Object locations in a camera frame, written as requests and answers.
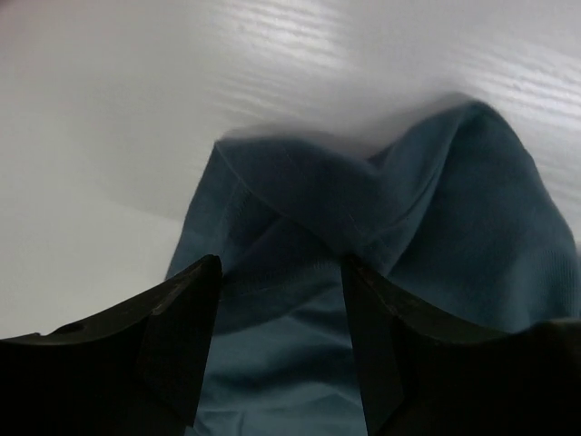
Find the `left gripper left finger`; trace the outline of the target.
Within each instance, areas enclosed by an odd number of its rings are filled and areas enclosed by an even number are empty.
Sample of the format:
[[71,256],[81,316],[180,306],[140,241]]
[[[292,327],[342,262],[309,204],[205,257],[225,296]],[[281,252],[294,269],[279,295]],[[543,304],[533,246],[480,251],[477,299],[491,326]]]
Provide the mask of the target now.
[[56,331],[1,342],[4,435],[181,435],[201,396],[222,286],[207,255]]

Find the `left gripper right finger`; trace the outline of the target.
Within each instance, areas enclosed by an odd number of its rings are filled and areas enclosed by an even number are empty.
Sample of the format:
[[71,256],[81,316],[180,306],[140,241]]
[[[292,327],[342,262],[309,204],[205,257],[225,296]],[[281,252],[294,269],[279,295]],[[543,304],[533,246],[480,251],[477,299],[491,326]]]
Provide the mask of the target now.
[[517,333],[462,320],[354,257],[343,296],[371,435],[577,435],[580,323]]

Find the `teal blue t shirt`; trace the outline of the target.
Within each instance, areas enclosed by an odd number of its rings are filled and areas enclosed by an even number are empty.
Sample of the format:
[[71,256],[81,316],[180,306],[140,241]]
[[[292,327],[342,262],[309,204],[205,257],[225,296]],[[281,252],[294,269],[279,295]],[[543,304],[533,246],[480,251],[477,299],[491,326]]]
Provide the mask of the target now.
[[169,266],[222,261],[191,435],[362,435],[342,295],[353,254],[458,317],[508,332],[580,314],[574,236],[507,122],[434,115],[369,158],[289,137],[212,150]]

